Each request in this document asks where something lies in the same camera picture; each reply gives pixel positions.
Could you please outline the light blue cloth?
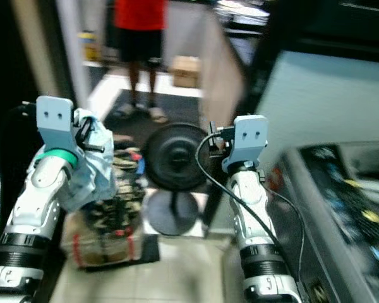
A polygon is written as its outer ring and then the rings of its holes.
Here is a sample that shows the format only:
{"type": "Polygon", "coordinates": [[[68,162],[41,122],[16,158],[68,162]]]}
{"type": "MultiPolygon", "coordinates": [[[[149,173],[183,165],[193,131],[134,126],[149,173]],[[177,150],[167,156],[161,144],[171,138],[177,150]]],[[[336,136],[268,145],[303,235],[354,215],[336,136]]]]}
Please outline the light blue cloth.
{"type": "MultiPolygon", "coordinates": [[[[76,109],[77,127],[74,131],[78,132],[83,118],[92,116],[99,119],[90,110],[76,109]]],[[[100,200],[112,199],[117,193],[116,176],[112,162],[114,161],[114,138],[112,131],[105,128],[105,153],[83,151],[83,156],[78,162],[78,167],[71,174],[68,187],[63,189],[63,201],[61,206],[73,213],[80,210],[85,205],[92,204],[100,200]]]]}

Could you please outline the basket of camouflage clothes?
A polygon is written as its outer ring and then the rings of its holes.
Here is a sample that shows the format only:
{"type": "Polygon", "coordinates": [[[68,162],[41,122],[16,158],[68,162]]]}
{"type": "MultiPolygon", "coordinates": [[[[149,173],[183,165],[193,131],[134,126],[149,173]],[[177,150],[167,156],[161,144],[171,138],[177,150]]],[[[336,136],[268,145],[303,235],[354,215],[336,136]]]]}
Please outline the basket of camouflage clothes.
{"type": "Polygon", "coordinates": [[[137,261],[143,250],[141,205],[145,159],[137,147],[116,150],[114,175],[117,193],[107,200],[92,202],[64,222],[60,250],[80,269],[103,268],[137,261]]]}

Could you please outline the silver top-load washing machine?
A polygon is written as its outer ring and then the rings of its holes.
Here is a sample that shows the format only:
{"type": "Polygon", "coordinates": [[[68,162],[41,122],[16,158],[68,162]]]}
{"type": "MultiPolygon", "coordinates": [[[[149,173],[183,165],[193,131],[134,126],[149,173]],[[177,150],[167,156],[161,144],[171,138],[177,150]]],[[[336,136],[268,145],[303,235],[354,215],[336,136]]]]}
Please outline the silver top-load washing machine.
{"type": "Polygon", "coordinates": [[[379,303],[379,141],[303,145],[268,175],[268,211],[309,303],[379,303]]]}

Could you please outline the black round floor fan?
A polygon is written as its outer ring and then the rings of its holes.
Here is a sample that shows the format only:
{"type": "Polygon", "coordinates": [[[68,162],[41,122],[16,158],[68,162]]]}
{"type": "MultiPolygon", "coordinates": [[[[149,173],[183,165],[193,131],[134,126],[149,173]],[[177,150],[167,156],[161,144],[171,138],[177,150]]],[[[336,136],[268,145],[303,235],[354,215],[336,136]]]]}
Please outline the black round floor fan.
{"type": "Polygon", "coordinates": [[[160,235],[189,233],[202,213],[193,191],[206,184],[206,177],[195,151],[206,135],[198,126],[172,123],[152,133],[145,144],[145,174],[157,189],[145,199],[144,214],[160,235]]]}

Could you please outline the dark floor mat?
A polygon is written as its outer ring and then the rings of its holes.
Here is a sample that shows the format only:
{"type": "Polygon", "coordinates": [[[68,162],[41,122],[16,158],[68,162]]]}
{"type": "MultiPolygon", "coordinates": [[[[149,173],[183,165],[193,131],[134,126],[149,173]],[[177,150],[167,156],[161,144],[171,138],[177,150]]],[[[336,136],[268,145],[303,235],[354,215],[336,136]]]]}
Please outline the dark floor mat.
{"type": "MultiPolygon", "coordinates": [[[[158,93],[155,101],[166,113],[169,123],[188,123],[195,126],[200,124],[197,97],[158,93]]],[[[123,90],[116,99],[112,112],[106,116],[103,124],[115,135],[129,136],[138,147],[143,147],[147,138],[163,127],[164,123],[155,123],[145,109],[138,109],[128,116],[123,116],[117,112],[118,106],[128,103],[129,90],[123,90]]]]}

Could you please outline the brown cardboard box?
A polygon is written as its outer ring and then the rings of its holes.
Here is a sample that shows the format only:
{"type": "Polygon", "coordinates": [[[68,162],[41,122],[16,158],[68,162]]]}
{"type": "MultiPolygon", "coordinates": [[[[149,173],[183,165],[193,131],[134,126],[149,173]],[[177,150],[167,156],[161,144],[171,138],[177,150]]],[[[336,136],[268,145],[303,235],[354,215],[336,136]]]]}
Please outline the brown cardboard box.
{"type": "Polygon", "coordinates": [[[200,59],[198,57],[174,57],[170,66],[172,85],[181,88],[200,86],[200,59]]]}

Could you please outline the yellow bottle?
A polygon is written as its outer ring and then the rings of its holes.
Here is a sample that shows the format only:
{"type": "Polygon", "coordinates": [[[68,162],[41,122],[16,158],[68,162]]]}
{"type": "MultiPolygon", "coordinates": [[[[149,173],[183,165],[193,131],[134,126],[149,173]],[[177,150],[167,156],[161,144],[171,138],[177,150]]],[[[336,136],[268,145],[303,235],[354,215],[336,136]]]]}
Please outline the yellow bottle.
{"type": "Polygon", "coordinates": [[[79,34],[83,46],[83,55],[86,61],[97,62],[100,58],[100,51],[97,46],[97,38],[94,32],[81,32],[79,34]]]}

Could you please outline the person in red shirt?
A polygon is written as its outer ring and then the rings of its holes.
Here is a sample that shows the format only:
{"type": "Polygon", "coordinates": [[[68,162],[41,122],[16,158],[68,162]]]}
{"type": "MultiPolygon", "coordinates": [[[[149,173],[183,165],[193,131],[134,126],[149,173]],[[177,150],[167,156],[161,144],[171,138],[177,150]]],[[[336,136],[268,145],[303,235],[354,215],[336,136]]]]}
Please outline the person in red shirt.
{"type": "Polygon", "coordinates": [[[167,0],[115,0],[114,26],[118,34],[119,60],[127,65],[129,100],[118,107],[122,117],[132,116],[138,105],[140,71],[145,69],[149,84],[144,109],[155,123],[166,123],[167,116],[157,105],[157,76],[164,57],[162,53],[167,0]]]}

